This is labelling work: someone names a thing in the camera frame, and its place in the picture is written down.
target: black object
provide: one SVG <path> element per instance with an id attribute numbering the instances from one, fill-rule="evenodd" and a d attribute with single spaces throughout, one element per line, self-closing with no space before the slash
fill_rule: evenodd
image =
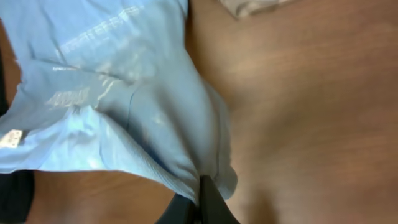
<path id="1" fill-rule="evenodd" d="M 156 224 L 239 224 L 208 175 L 200 177 L 199 203 L 175 194 Z"/>
<path id="2" fill-rule="evenodd" d="M 0 53 L 0 116 L 8 110 L 4 85 L 4 69 Z M 0 174 L 0 223 L 26 221 L 34 196 L 34 174 L 31 170 L 20 170 L 11 174 Z"/>

